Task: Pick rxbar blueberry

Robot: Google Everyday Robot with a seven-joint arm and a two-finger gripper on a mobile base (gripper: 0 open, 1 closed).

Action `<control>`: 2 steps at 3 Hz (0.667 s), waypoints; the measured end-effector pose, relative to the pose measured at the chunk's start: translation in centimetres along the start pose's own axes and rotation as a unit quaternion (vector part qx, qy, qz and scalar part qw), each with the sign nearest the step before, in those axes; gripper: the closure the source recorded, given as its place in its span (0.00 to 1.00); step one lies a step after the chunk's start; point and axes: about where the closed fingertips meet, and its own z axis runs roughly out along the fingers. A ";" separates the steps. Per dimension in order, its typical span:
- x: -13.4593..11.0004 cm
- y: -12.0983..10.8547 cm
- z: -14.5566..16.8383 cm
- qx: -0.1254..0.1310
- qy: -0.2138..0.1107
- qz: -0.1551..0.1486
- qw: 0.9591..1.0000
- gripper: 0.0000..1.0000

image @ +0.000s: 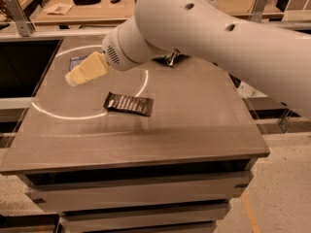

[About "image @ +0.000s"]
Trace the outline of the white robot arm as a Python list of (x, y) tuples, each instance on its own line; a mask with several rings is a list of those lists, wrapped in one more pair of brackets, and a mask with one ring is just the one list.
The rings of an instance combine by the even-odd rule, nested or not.
[(274, 101), (311, 118), (311, 38), (231, 17), (214, 0), (137, 0), (134, 16), (104, 37), (102, 51), (66, 74), (72, 86), (169, 53), (216, 64)]

